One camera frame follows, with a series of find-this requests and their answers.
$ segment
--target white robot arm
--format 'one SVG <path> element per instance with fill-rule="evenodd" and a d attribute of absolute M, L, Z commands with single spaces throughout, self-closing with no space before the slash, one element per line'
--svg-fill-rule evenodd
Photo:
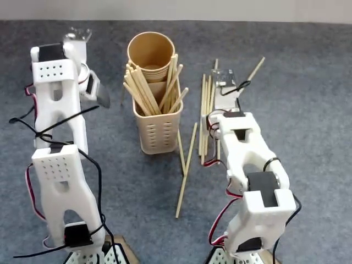
<path fill-rule="evenodd" d="M 86 40 L 65 39 L 63 43 L 31 49 L 33 83 L 36 88 L 37 131 L 55 124 L 59 117 L 68 118 L 81 111 L 80 99 L 97 101 L 109 107 L 109 95 L 86 61 Z M 68 122 L 73 141 L 88 152 L 84 117 L 79 115 Z M 36 147 L 48 147 L 37 138 Z"/>
<path fill-rule="evenodd" d="M 86 41 L 91 32 L 88 31 L 88 36 L 82 35 L 81 31 L 74 32 L 76 35 L 67 34 L 62 43 L 31 49 L 36 93 L 29 93 L 27 86 L 26 94 L 34 99 L 36 110 L 33 129 L 37 131 L 36 151 L 32 163 L 40 183 L 43 209 L 40 216 L 47 223 L 56 249 L 75 252 L 72 257 L 76 262 L 70 260 L 70 263 L 96 264 L 105 262 L 102 247 L 107 227 L 81 164 L 83 157 L 93 160 L 87 155 L 85 119 L 80 114 L 80 100 L 96 101 L 105 107 L 109 107 L 110 100 L 97 75 L 86 64 Z M 52 126 L 56 125 L 59 117 L 69 119 L 73 142 L 51 140 Z M 96 166 L 101 182 L 100 168 Z M 65 223 L 67 210 L 77 213 L 82 221 Z"/>
<path fill-rule="evenodd" d="M 229 111 L 212 114 L 209 120 L 218 123 L 215 136 L 227 159 L 228 190 L 243 195 L 240 211 L 224 233 L 224 248 L 231 257 L 270 249 L 296 209 L 287 173 L 251 113 Z M 246 164 L 260 172 L 245 174 Z"/>

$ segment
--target wire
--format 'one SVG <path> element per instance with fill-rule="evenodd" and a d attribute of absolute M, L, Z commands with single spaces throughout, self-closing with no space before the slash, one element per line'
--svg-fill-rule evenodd
<path fill-rule="evenodd" d="M 230 185 L 231 185 L 231 179 L 230 179 L 230 181 L 229 181 L 229 184 L 228 184 L 227 187 L 226 187 L 225 193 L 226 193 L 227 195 L 230 195 L 230 196 L 233 196 L 233 197 L 242 198 L 243 195 L 234 194 L 233 192 L 230 192 L 230 191 L 229 191 Z"/>
<path fill-rule="evenodd" d="M 291 220 L 299 213 L 299 211 L 301 211 L 301 209 L 302 209 L 302 203 L 300 202 L 300 200 L 297 198 L 297 196 L 295 196 L 295 194 L 292 194 L 293 195 L 293 198 L 295 199 L 295 201 L 297 202 L 297 204 L 298 204 L 298 208 L 297 208 L 297 210 L 288 218 L 288 220 L 286 221 L 286 225 L 285 226 L 287 226 L 290 222 L 291 222 Z M 273 264 L 276 264 L 276 257 L 275 257 L 275 255 L 276 255 L 276 248 L 277 248 L 277 245 L 279 244 L 279 240 L 280 240 L 280 238 L 278 238 L 278 240 L 276 240 L 276 242 L 275 242 L 275 245 L 274 245 L 274 248 L 273 248 Z"/>
<path fill-rule="evenodd" d="M 50 247 L 50 246 L 48 246 L 48 245 L 46 244 L 46 241 L 47 241 L 49 238 L 50 238 L 50 235 L 47 235 L 47 236 L 43 239 L 43 241 L 42 241 L 43 248 L 45 248 L 45 249 L 54 249 L 55 247 Z"/>
<path fill-rule="evenodd" d="M 35 105 L 33 104 L 32 107 L 28 110 L 28 112 L 24 115 L 21 115 L 19 118 L 20 119 L 23 119 L 25 118 L 26 116 L 28 116 L 31 112 L 33 112 L 33 110 L 35 109 Z"/>
<path fill-rule="evenodd" d="M 84 80 L 78 82 L 79 85 L 82 84 L 82 83 L 84 83 L 84 82 L 89 78 L 89 76 L 90 76 L 90 72 L 89 72 L 88 65 L 85 64 L 85 63 L 83 63 L 83 62 L 81 62 L 81 64 L 82 64 L 84 67 L 86 67 L 86 69 L 87 69 L 87 76 L 86 76 L 86 78 L 84 78 Z"/>
<path fill-rule="evenodd" d="M 233 92 L 239 92 L 241 89 L 245 89 L 248 85 L 250 85 L 251 84 L 251 81 L 244 81 L 244 82 L 242 82 L 238 87 L 236 87 L 235 89 L 232 89 L 232 90 L 230 90 L 230 91 L 228 91 L 228 92 L 223 92 L 222 91 L 222 89 L 223 88 L 221 88 L 220 89 L 220 94 L 222 95 L 222 96 L 225 96 L 225 95 L 229 95 L 229 94 L 232 94 Z"/>
<path fill-rule="evenodd" d="M 216 246 L 216 245 L 222 245 L 224 242 L 224 239 L 227 238 L 226 235 L 222 235 L 219 236 L 217 239 L 215 239 L 214 241 L 212 241 L 213 239 L 213 235 L 214 235 L 214 231 L 216 229 L 216 226 L 218 225 L 221 217 L 223 216 L 223 214 L 226 212 L 226 210 L 229 208 L 229 206 L 234 202 L 237 201 L 238 198 L 234 198 L 232 200 L 230 200 L 227 205 L 223 208 L 223 210 L 221 210 L 221 212 L 219 213 L 219 215 L 217 216 L 217 218 L 215 219 L 210 231 L 209 231 L 209 235 L 208 235 L 208 240 L 209 240 L 209 244 L 211 244 L 212 246 Z"/>
<path fill-rule="evenodd" d="M 212 138 L 212 139 L 214 139 L 214 136 L 215 136 L 215 132 L 219 129 L 219 127 L 217 127 L 217 128 L 213 128 L 213 126 L 215 126 L 215 125 L 218 125 L 219 124 L 219 122 L 216 122 L 216 123 L 214 123 L 214 124 L 212 124 L 210 127 L 209 127 L 209 136 Z"/>
<path fill-rule="evenodd" d="M 31 197 L 31 203 L 32 203 L 32 208 L 34 213 L 43 221 L 46 221 L 45 216 L 37 209 L 36 204 L 35 204 L 35 195 L 33 192 L 33 188 L 32 188 L 32 183 L 31 183 L 31 179 L 30 179 L 30 175 L 29 175 L 29 169 L 33 166 L 33 163 L 29 164 L 26 171 L 25 171 L 25 180 L 26 180 L 26 185 L 27 185 L 27 189 L 28 189 L 28 193 Z"/>
<path fill-rule="evenodd" d="M 54 247 L 53 249 L 49 249 L 49 250 L 45 250 L 45 251 L 41 251 L 38 253 L 34 253 L 34 254 L 29 254 L 29 255 L 19 255 L 19 256 L 13 256 L 14 259 L 24 259 L 24 258 L 28 258 L 28 257 L 36 257 L 36 256 L 40 256 L 40 255 L 45 255 L 51 252 L 55 252 L 61 249 L 67 248 L 66 245 L 62 245 L 62 246 L 58 246 L 58 247 Z"/>
<path fill-rule="evenodd" d="M 237 104 L 238 110 L 242 111 L 241 105 L 240 105 L 240 100 L 238 99 L 238 97 L 236 98 L 236 104 Z"/>
<path fill-rule="evenodd" d="M 55 128 L 55 127 L 57 127 L 57 126 L 59 126 L 59 125 L 61 125 L 61 124 L 63 124 L 63 123 L 66 123 L 67 121 L 69 121 L 69 120 L 71 120 L 71 119 L 73 119 L 73 118 L 75 118 L 75 117 L 77 117 L 77 116 L 80 116 L 81 114 L 85 114 L 85 113 L 87 113 L 87 112 L 90 112 L 90 111 L 92 111 L 92 110 L 95 110 L 95 109 L 97 109 L 98 107 L 99 107 L 99 106 L 92 106 L 92 107 L 90 107 L 90 108 L 88 108 L 88 109 L 82 110 L 81 112 L 78 112 L 78 113 L 76 113 L 76 114 L 73 114 L 73 115 L 71 115 L 70 117 L 65 118 L 65 119 L 63 119 L 63 120 L 57 122 L 56 124 L 53 124 L 53 125 L 49 126 L 48 128 L 46 128 L 46 129 L 44 129 L 44 130 L 42 130 L 42 131 L 40 131 L 40 132 L 37 132 L 37 135 L 36 135 L 36 136 L 38 137 L 38 136 L 42 135 L 43 133 L 45 133 L 45 132 L 47 132 L 47 131 L 49 131 L 49 130 L 52 130 L 53 128 Z"/>
<path fill-rule="evenodd" d="M 37 119 L 38 116 L 38 103 L 37 103 L 37 96 L 34 93 L 31 93 L 29 91 L 29 88 L 33 87 L 33 82 L 29 85 L 27 85 L 26 87 L 24 87 L 24 92 L 27 96 L 32 97 L 33 99 L 33 103 L 34 103 L 34 122 Z"/>
<path fill-rule="evenodd" d="M 281 160 L 278 157 L 273 157 L 273 158 L 269 159 L 263 166 L 264 172 L 266 171 L 266 168 L 270 165 L 270 163 L 272 163 L 273 161 L 280 161 L 281 162 Z"/>

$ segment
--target utensil holder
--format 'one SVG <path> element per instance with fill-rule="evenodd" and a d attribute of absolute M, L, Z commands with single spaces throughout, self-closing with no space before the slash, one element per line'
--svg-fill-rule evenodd
<path fill-rule="evenodd" d="M 178 95 L 180 95 L 180 83 L 176 82 Z M 166 82 L 149 84 L 149 87 L 156 99 L 161 101 L 166 90 Z M 177 131 L 179 129 L 183 101 L 180 102 L 178 110 L 171 114 L 151 115 L 145 117 L 142 110 L 133 100 L 133 112 L 136 116 L 141 148 L 144 153 L 154 155 L 159 153 L 172 152 L 177 147 Z"/>

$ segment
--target bundle of chopsticks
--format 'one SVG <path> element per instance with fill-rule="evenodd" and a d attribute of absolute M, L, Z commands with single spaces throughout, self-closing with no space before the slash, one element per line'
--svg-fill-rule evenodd
<path fill-rule="evenodd" d="M 218 63 L 219 61 L 218 59 L 216 59 L 214 69 L 218 68 Z M 200 109 L 201 117 L 204 115 L 210 114 L 213 111 L 214 95 L 215 95 L 215 85 L 212 81 L 211 75 L 207 77 L 205 74 L 203 74 L 201 109 Z M 202 122 L 200 122 L 198 155 L 201 157 L 201 164 L 203 165 L 204 157 L 207 156 L 207 153 L 208 153 L 208 135 L 204 136 L 202 133 L 202 130 L 203 130 Z"/>
<path fill-rule="evenodd" d="M 178 55 L 175 54 L 171 57 L 165 94 L 159 104 L 150 90 L 149 84 L 145 79 L 141 68 L 137 66 L 136 69 L 134 69 L 131 66 L 131 62 L 126 64 L 126 74 L 124 76 L 125 82 L 123 85 L 140 106 L 145 116 L 170 114 L 179 109 L 180 103 L 189 89 L 186 87 L 179 95 L 178 76 L 182 71 L 183 65 L 180 64 L 177 66 L 177 61 Z"/>

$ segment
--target white plastic bracket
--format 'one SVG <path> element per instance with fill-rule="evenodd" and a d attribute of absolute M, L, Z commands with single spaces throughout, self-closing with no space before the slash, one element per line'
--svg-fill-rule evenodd
<path fill-rule="evenodd" d="M 81 61 L 71 43 L 63 45 L 67 59 L 39 62 L 39 47 L 31 49 L 33 82 L 36 87 L 38 116 L 35 123 L 37 131 L 55 124 L 59 117 L 68 118 L 81 111 L 78 75 Z M 60 91 L 61 98 L 56 97 Z M 88 153 L 84 117 L 79 115 L 68 124 L 73 132 L 74 144 Z M 37 149 L 48 147 L 49 143 L 36 139 Z"/>
<path fill-rule="evenodd" d="M 260 191 L 246 191 L 241 208 L 230 221 L 225 232 L 225 248 L 231 256 L 245 256 L 248 252 L 237 252 L 239 245 L 251 238 L 261 238 L 260 252 L 271 248 L 284 233 L 285 223 L 295 211 L 293 194 L 288 189 L 274 191 L 278 206 L 265 207 Z"/>
<path fill-rule="evenodd" d="M 227 157 L 228 178 L 231 179 L 230 190 L 235 193 L 248 190 L 248 179 L 243 166 L 253 164 L 262 170 L 268 160 L 276 157 L 266 145 L 252 113 L 244 114 L 244 117 L 234 118 L 216 115 L 220 127 L 221 145 Z M 246 139 L 239 140 L 234 131 L 243 129 L 246 130 Z M 275 174 L 281 189 L 289 189 L 289 178 L 280 161 L 271 162 L 266 171 L 272 171 Z"/>
<path fill-rule="evenodd" d="M 90 232 L 101 226 L 101 220 L 96 199 L 84 177 L 77 146 L 65 145 L 59 153 L 50 152 L 50 148 L 36 150 L 32 162 L 40 183 L 42 208 L 50 235 L 55 246 L 61 246 L 65 211 L 75 211 Z M 105 230 L 101 228 L 92 235 L 92 245 L 73 249 L 92 250 L 98 254 L 104 240 Z"/>

